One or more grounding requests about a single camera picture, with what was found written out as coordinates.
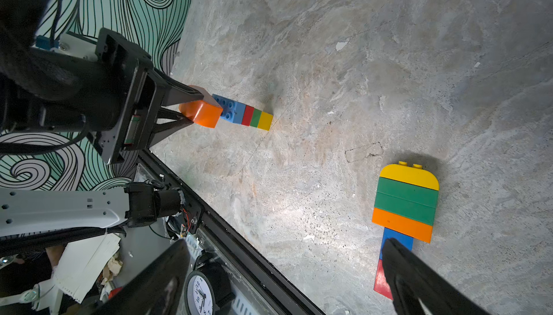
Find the yellow curved lego brick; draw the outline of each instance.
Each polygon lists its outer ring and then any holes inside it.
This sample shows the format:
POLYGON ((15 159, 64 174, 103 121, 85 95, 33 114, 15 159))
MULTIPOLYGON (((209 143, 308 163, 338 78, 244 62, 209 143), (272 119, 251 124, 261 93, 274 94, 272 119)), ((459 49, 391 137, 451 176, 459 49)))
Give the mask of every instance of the yellow curved lego brick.
POLYGON ((380 177, 409 183, 414 186, 440 190, 440 184, 432 173, 422 170, 420 165, 408 167, 407 163, 404 161, 400 161, 399 165, 391 164, 384 167, 380 172, 380 177))

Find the black metal frame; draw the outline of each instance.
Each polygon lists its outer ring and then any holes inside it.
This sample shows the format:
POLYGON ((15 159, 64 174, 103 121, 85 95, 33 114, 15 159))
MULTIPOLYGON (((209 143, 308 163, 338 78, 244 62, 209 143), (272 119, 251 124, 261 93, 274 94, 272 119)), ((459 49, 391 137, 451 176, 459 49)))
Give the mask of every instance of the black metal frame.
POLYGON ((137 161, 166 187, 183 192, 185 208, 191 215, 190 232, 195 233, 201 225, 217 248, 275 311, 294 315, 324 314, 152 152, 140 151, 137 161))
POLYGON ((122 162, 123 150, 142 150, 155 145, 190 124, 180 112, 162 108, 201 100, 204 95, 154 68, 150 55, 121 34, 102 28, 96 54, 118 85, 121 113, 114 127, 90 136, 106 164, 122 162), (157 124, 157 119, 173 122, 157 124))

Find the black mount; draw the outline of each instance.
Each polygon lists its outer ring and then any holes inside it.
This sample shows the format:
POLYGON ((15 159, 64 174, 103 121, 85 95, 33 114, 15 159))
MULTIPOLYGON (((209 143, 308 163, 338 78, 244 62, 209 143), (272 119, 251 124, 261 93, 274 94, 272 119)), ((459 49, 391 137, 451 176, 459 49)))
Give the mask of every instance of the black mount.
POLYGON ((192 124, 180 112, 164 107, 201 100, 204 95, 156 69, 140 46, 102 28, 96 54, 98 61, 90 62, 29 49, 33 62, 69 78, 74 94, 44 99, 0 74, 0 129, 78 132, 84 116, 90 130, 87 138, 104 163, 115 164, 124 161, 122 152, 147 149, 192 124), (171 121, 158 124, 158 119, 171 121))

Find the gray stone floor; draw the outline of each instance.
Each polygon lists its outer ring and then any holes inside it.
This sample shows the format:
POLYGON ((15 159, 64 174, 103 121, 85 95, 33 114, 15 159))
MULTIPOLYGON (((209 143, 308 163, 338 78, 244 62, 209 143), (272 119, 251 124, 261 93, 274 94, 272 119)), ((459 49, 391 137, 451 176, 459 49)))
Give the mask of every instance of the gray stone floor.
POLYGON ((173 77, 274 113, 153 148, 327 314, 373 291, 378 173, 441 184, 413 251, 492 313, 553 310, 553 0, 192 0, 173 77))

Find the white paper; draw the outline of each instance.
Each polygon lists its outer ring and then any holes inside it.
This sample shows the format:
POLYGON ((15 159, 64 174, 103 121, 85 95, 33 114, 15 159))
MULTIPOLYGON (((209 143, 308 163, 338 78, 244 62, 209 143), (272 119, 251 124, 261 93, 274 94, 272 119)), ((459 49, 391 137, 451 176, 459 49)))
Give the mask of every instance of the white paper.
POLYGON ((81 303, 107 261, 119 250, 120 239, 110 233, 67 244, 52 277, 56 286, 81 303))

